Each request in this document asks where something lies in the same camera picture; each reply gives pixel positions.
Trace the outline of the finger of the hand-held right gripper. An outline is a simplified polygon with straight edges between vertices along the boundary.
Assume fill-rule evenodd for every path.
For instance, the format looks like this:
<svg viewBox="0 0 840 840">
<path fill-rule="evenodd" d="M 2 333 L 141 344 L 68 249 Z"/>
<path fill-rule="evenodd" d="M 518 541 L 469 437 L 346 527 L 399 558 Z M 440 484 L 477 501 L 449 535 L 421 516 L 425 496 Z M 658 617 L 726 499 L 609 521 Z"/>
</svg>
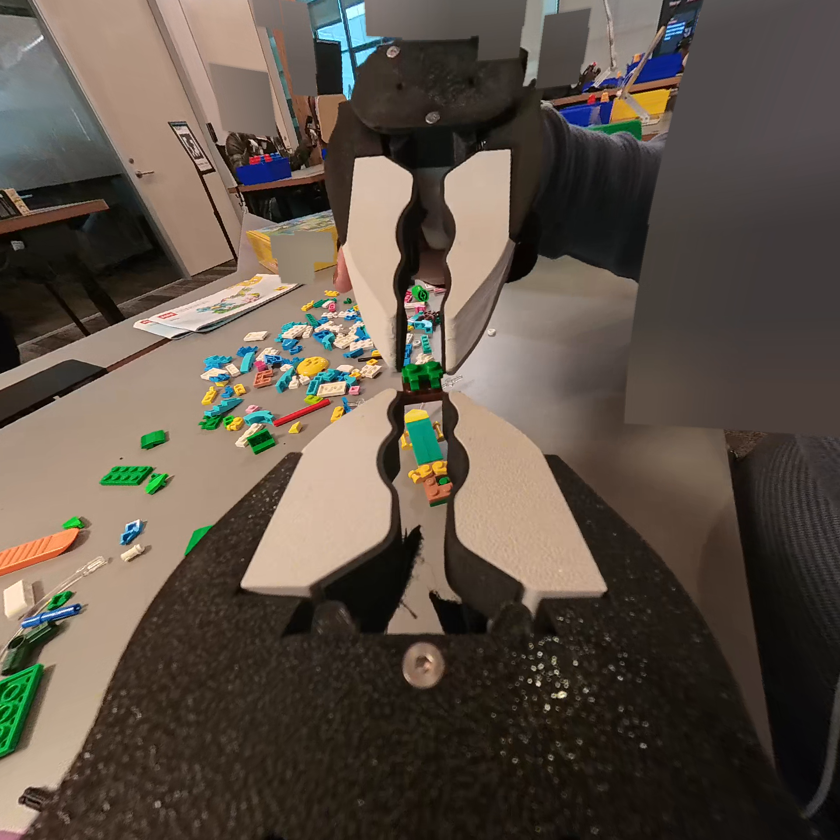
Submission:
<svg viewBox="0 0 840 840">
<path fill-rule="evenodd" d="M 404 297 L 411 277 L 398 233 L 412 202 L 410 171 L 385 156 L 355 159 L 343 257 L 366 331 L 398 371 L 405 363 Z"/>
<path fill-rule="evenodd" d="M 456 373 L 484 334 L 511 267 L 511 151 L 477 152 L 446 174 L 443 188 L 455 226 L 446 255 L 444 367 Z"/>
</svg>

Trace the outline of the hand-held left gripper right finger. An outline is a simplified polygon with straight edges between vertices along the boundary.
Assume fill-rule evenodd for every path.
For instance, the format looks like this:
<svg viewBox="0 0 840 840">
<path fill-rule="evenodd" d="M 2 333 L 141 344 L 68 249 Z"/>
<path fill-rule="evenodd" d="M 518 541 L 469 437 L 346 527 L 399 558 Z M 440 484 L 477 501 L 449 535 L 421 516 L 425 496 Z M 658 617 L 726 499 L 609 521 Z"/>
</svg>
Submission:
<svg viewBox="0 0 840 840">
<path fill-rule="evenodd" d="M 466 394 L 444 400 L 444 566 L 461 599 L 598 598 L 606 583 L 542 451 Z"/>
</svg>

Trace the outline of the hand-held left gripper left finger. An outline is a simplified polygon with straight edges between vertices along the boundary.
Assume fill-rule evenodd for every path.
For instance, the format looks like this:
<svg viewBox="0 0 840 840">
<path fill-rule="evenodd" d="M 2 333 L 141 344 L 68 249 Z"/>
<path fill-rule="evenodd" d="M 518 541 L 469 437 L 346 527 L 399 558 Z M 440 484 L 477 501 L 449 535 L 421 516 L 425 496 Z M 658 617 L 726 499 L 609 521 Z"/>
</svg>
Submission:
<svg viewBox="0 0 840 840">
<path fill-rule="evenodd" d="M 301 451 L 240 582 L 246 592 L 309 597 L 370 576 L 363 595 L 403 599 L 405 552 L 394 479 L 403 394 L 383 390 L 325 428 Z"/>
</svg>

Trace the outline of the grey desk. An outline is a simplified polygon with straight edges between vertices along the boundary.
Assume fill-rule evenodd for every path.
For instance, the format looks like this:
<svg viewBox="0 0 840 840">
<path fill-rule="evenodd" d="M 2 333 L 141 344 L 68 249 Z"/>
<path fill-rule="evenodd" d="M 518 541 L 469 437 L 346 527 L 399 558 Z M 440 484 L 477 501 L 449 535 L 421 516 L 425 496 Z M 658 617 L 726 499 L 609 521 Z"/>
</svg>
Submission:
<svg viewBox="0 0 840 840">
<path fill-rule="evenodd" d="M 232 354 L 253 329 L 298 320 L 309 286 L 207 336 L 179 339 L 2 429 L 2 549 L 56 532 L 72 516 L 89 523 L 73 549 L 2 588 L 32 581 L 49 592 L 83 564 L 108 565 L 70 588 L 86 609 L 45 648 L 47 672 L 21 748 L 2 759 L 2 828 L 23 832 L 29 785 L 53 788 L 79 752 L 134 628 L 183 557 L 195 529 L 213 524 L 288 452 L 329 425 L 325 409 L 303 434 L 277 434 L 254 456 L 237 436 L 197 423 L 206 387 L 202 360 Z M 723 432 L 624 424 L 625 381 L 637 287 L 570 259 L 541 259 L 505 287 L 485 337 L 455 389 L 559 455 L 676 573 L 714 633 L 738 681 L 760 742 L 772 753 L 758 649 Z M 142 450 L 143 434 L 167 442 Z M 111 467 L 152 466 L 170 476 L 153 495 L 99 484 Z M 120 544 L 125 525 L 141 535 Z M 145 552 L 131 563 L 120 554 Z"/>
</svg>

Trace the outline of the person's right hand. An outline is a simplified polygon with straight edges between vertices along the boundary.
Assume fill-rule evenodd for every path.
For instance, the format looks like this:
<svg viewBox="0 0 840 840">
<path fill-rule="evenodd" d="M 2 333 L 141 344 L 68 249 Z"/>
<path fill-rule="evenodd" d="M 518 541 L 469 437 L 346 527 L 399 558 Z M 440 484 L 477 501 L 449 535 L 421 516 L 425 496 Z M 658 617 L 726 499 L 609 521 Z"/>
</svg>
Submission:
<svg viewBox="0 0 840 840">
<path fill-rule="evenodd" d="M 443 286 L 445 284 L 444 257 L 444 251 L 430 248 L 427 243 L 423 243 L 419 250 L 418 264 L 413 273 L 413 279 L 431 286 Z M 344 247 L 339 249 L 332 281 L 334 289 L 339 294 L 350 293 L 352 282 L 346 266 Z"/>
</svg>

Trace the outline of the brown table with bins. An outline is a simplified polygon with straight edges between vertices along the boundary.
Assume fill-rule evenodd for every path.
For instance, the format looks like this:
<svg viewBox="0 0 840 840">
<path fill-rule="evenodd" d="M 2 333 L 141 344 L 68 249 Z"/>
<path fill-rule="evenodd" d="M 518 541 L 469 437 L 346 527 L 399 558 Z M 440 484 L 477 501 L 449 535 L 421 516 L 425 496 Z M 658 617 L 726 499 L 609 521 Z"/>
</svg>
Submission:
<svg viewBox="0 0 840 840">
<path fill-rule="evenodd" d="M 287 179 L 227 189 L 244 209 L 269 222 L 285 222 L 330 209 L 324 185 L 324 166 L 294 171 Z"/>
</svg>

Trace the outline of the teal toy brick build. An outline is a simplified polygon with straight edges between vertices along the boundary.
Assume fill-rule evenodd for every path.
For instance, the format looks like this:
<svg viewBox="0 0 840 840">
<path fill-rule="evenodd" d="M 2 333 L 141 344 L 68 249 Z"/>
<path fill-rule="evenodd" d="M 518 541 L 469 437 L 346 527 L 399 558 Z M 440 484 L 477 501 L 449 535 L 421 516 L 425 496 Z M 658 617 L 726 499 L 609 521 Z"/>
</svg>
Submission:
<svg viewBox="0 0 840 840">
<path fill-rule="evenodd" d="M 422 408 L 407 411 L 404 421 L 401 448 L 410 451 L 416 461 L 416 466 L 408 470 L 408 479 L 423 489 L 429 507 L 441 507 L 448 502 L 453 489 L 441 448 L 443 429 Z"/>
</svg>

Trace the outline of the yellow toy set box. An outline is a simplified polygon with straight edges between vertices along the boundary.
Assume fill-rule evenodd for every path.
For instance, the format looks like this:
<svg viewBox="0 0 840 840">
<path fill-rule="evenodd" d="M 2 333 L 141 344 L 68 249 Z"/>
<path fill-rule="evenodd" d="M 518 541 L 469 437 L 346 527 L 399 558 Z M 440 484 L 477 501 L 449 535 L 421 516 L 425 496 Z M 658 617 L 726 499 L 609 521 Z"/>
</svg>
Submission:
<svg viewBox="0 0 840 840">
<path fill-rule="evenodd" d="M 282 282 L 306 283 L 336 266 L 340 250 L 331 211 L 269 224 L 247 234 L 255 257 Z"/>
</svg>

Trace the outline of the blue bin with bricks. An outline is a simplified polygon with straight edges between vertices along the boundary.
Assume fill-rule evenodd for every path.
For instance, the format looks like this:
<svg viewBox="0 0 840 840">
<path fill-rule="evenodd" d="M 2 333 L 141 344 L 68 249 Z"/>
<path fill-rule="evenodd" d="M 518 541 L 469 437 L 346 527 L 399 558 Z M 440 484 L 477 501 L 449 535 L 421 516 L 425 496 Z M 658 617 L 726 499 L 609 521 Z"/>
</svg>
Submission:
<svg viewBox="0 0 840 840">
<path fill-rule="evenodd" d="M 285 181 L 291 178 L 290 159 L 279 153 L 253 156 L 249 163 L 235 167 L 235 174 L 242 186 Z"/>
</svg>

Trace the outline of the pile of colourful toy bricks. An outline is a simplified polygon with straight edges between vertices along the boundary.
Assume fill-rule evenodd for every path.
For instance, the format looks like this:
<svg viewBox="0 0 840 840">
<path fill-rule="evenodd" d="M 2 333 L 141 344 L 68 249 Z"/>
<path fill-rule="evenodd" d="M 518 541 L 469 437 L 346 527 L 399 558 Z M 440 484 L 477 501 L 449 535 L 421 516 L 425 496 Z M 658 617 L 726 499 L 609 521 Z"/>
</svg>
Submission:
<svg viewBox="0 0 840 840">
<path fill-rule="evenodd" d="M 430 341 L 434 329 L 442 322 L 442 314 L 426 301 L 429 295 L 442 296 L 443 293 L 442 287 L 424 283 L 415 285 L 406 293 L 405 304 L 412 311 L 408 312 L 405 365 L 412 362 L 412 351 L 418 343 L 423 345 L 425 354 L 418 355 L 416 363 L 435 360 Z M 350 413 L 353 406 L 347 403 L 345 397 L 356 394 L 359 390 L 357 385 L 379 376 L 385 368 L 385 361 L 381 353 L 374 352 L 373 341 L 362 322 L 360 307 L 351 306 L 354 301 L 349 299 L 343 304 L 344 310 L 336 312 L 333 305 L 336 299 L 336 292 L 325 291 L 324 299 L 310 301 L 303 306 L 301 311 L 306 321 L 287 322 L 276 337 L 282 352 L 270 348 L 260 350 L 248 344 L 237 351 L 238 362 L 226 355 L 208 357 L 203 378 L 210 387 L 203 396 L 205 411 L 198 427 L 205 431 L 224 427 L 242 433 L 243 437 L 236 446 L 252 447 L 258 453 L 272 444 L 265 440 L 260 443 L 256 439 L 247 443 L 249 435 L 262 435 L 267 440 L 272 428 L 284 424 L 297 424 L 291 429 L 296 433 L 299 421 L 302 417 L 305 419 L 304 415 L 326 406 L 333 398 L 341 398 L 343 402 L 338 407 L 333 406 L 332 420 Z M 307 337 L 322 346 L 320 355 L 304 353 L 302 341 Z M 342 358 L 352 363 L 334 364 L 325 355 L 333 351 L 341 351 Z M 295 389 L 302 394 L 305 387 L 303 399 L 306 408 L 287 416 L 276 416 L 258 406 L 245 406 L 245 387 L 231 382 L 231 377 L 234 374 L 245 376 L 249 371 L 255 374 L 252 390 L 273 383 L 278 394 Z"/>
</svg>

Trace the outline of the blue storage bin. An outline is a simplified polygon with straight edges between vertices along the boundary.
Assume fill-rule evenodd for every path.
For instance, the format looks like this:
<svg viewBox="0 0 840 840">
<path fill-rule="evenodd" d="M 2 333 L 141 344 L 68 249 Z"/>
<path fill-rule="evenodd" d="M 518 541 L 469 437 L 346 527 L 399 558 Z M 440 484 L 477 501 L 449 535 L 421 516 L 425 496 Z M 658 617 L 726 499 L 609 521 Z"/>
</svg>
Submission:
<svg viewBox="0 0 840 840">
<path fill-rule="evenodd" d="M 650 81 L 661 81 L 673 77 L 683 71 L 683 56 L 678 51 L 649 58 L 644 68 L 638 74 L 635 83 L 643 84 Z"/>
<path fill-rule="evenodd" d="M 610 123 L 613 112 L 613 100 L 608 98 L 606 101 L 583 102 L 556 109 L 568 124 L 590 128 Z"/>
</svg>

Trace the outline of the instruction booklet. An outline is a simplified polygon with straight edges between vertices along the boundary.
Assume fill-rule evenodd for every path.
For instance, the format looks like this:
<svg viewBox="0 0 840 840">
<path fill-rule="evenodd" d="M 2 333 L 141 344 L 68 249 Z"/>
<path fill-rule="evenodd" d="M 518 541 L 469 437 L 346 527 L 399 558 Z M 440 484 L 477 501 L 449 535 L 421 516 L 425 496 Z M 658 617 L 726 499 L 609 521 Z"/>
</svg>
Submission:
<svg viewBox="0 0 840 840">
<path fill-rule="evenodd" d="M 168 340 L 208 333 L 299 286 L 281 281 L 278 275 L 257 274 L 204 298 L 141 319 L 133 327 Z"/>
</svg>

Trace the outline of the black sign stand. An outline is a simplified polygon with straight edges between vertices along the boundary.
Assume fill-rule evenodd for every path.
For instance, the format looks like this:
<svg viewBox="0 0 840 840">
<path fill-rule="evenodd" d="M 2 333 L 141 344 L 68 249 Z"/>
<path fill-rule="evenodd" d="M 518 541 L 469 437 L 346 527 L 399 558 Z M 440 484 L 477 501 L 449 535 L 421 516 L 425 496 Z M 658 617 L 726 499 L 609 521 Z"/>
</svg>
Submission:
<svg viewBox="0 0 840 840">
<path fill-rule="evenodd" d="M 179 143 L 186 152 L 187 156 L 190 158 L 190 161 L 192 162 L 198 175 L 201 186 L 204 189 L 206 198 L 211 206 L 211 209 L 213 210 L 213 215 L 217 221 L 217 225 L 219 226 L 222 235 L 224 236 L 227 247 L 230 250 L 231 256 L 233 257 L 233 259 L 237 259 L 237 249 L 234 247 L 233 241 L 228 234 L 222 215 L 218 210 L 214 197 L 211 194 L 211 191 L 207 184 L 207 177 L 209 175 L 217 173 L 214 164 L 211 162 L 209 156 L 205 153 L 204 148 L 202 147 L 201 143 L 199 142 L 199 140 L 197 139 L 196 135 L 194 134 L 187 122 L 170 121 L 168 122 L 168 124 L 171 130 L 173 131 L 173 134 L 178 139 Z"/>
</svg>

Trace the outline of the yellow storage bin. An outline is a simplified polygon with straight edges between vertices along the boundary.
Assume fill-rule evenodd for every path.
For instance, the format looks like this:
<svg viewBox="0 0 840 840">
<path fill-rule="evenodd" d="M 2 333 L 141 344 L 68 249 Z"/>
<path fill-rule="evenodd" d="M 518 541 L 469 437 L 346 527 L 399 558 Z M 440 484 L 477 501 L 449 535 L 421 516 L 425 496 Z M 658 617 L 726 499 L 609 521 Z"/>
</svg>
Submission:
<svg viewBox="0 0 840 840">
<path fill-rule="evenodd" d="M 659 88 L 615 98 L 610 123 L 637 120 L 643 124 L 658 121 L 666 110 L 671 90 Z"/>
</svg>

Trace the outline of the white door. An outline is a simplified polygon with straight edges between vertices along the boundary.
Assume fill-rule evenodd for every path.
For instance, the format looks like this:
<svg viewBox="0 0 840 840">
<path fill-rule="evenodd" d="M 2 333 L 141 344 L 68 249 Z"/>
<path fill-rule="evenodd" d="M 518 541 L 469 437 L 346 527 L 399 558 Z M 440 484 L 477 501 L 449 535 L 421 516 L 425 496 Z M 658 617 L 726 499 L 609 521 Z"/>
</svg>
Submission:
<svg viewBox="0 0 840 840">
<path fill-rule="evenodd" d="M 167 255 L 193 276 L 233 259 L 238 217 L 217 172 L 201 177 L 171 122 L 200 124 L 145 1 L 34 2 Z"/>
</svg>

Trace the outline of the person's leg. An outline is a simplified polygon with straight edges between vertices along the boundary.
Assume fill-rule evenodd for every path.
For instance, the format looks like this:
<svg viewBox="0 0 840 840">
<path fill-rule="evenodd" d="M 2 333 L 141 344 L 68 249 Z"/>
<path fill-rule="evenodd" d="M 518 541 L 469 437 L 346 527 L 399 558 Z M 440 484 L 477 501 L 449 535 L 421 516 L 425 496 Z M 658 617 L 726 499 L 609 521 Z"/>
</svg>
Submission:
<svg viewBox="0 0 840 840">
<path fill-rule="evenodd" d="M 777 770 L 838 838 L 838 437 L 766 435 L 731 477 Z"/>
</svg>

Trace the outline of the orange brick separator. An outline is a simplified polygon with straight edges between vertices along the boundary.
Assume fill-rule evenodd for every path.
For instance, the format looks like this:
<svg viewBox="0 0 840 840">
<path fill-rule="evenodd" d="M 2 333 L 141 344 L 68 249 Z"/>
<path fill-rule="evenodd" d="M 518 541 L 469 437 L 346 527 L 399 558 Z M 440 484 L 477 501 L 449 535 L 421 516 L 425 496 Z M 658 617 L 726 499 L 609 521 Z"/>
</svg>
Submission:
<svg viewBox="0 0 840 840">
<path fill-rule="evenodd" d="M 79 533 L 79 528 L 63 529 L 47 537 L 2 550 L 0 575 L 15 574 L 60 556 L 68 551 Z"/>
</svg>

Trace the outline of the blue toy rod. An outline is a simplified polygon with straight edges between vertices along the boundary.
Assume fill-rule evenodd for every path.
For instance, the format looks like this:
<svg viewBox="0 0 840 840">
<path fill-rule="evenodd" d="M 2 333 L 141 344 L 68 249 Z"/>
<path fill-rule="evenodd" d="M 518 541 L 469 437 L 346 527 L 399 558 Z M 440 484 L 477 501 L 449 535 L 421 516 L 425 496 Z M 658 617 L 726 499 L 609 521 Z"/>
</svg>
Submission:
<svg viewBox="0 0 840 840">
<path fill-rule="evenodd" d="M 83 605 L 80 603 L 66 604 L 54 610 L 49 610 L 35 614 L 24 619 L 21 624 L 21 630 L 29 630 L 31 628 L 40 627 L 48 623 L 56 623 L 67 618 L 73 617 L 81 613 Z"/>
</svg>

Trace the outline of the brown wooden table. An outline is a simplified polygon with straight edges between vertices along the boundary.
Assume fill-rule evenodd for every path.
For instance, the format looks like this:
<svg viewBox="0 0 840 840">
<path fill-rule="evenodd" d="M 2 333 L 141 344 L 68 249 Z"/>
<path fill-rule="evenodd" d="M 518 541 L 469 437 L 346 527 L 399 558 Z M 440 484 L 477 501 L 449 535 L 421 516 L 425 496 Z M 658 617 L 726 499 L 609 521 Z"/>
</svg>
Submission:
<svg viewBox="0 0 840 840">
<path fill-rule="evenodd" d="M 90 217 L 109 210 L 108 203 L 99 198 L 9 215 L 1 222 L 2 272 L 43 288 L 84 336 L 90 335 L 89 329 L 58 289 L 62 277 L 81 287 L 109 326 L 125 320 L 119 305 L 81 257 L 79 232 Z"/>
</svg>

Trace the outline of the dark green connector piece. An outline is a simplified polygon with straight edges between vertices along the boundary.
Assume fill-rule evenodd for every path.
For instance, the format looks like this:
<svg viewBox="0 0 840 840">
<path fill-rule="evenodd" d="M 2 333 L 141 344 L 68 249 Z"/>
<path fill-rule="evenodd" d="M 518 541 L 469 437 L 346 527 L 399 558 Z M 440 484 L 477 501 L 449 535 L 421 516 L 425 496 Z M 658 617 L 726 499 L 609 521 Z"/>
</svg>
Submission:
<svg viewBox="0 0 840 840">
<path fill-rule="evenodd" d="M 41 648 L 59 631 L 57 623 L 48 622 L 32 627 L 10 640 L 2 657 L 1 677 L 13 676 L 35 664 Z"/>
</svg>

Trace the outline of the green plate with holes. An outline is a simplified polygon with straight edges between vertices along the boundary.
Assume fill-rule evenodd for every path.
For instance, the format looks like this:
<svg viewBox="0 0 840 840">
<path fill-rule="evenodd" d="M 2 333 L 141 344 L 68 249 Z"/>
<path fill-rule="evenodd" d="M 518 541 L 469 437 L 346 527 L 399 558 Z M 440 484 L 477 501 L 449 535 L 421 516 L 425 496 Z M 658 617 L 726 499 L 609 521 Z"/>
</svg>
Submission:
<svg viewBox="0 0 840 840">
<path fill-rule="evenodd" d="M 38 694 L 42 664 L 31 665 L 1 680 L 1 758 L 14 753 Z"/>
</svg>

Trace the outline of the wall screen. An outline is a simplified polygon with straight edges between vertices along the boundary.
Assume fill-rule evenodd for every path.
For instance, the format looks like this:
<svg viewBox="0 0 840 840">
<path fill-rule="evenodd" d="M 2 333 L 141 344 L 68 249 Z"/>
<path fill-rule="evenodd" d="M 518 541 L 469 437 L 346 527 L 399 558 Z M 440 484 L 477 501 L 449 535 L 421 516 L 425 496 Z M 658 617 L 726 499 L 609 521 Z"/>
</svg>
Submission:
<svg viewBox="0 0 840 840">
<path fill-rule="evenodd" d="M 654 51 L 655 57 L 679 52 L 683 46 L 690 44 L 702 4 L 702 1 L 662 3 L 657 29 L 665 27 L 665 32 Z"/>
</svg>

